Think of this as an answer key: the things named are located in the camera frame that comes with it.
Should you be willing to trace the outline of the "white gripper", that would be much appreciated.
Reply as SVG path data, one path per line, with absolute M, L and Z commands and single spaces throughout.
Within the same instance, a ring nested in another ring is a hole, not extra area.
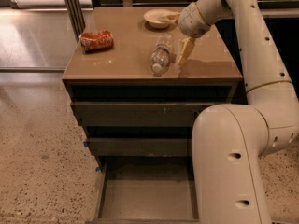
M 199 7 L 195 3 L 190 3 L 180 14 L 178 12 L 171 12 L 158 17 L 157 20 L 178 24 L 180 31 L 189 36 L 180 39 L 178 42 L 178 52 L 175 60 L 176 68 L 180 68 L 188 60 L 195 47 L 195 38 L 202 37 L 210 30 L 210 26 L 203 19 Z

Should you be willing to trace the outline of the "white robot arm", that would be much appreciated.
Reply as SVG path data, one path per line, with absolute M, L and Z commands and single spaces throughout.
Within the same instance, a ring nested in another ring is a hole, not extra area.
M 213 105 L 193 124 L 199 224 L 271 224 L 259 159 L 299 134 L 299 103 L 257 0 L 198 0 L 166 16 L 187 36 L 177 65 L 186 63 L 197 38 L 226 18 L 235 22 L 247 101 Z

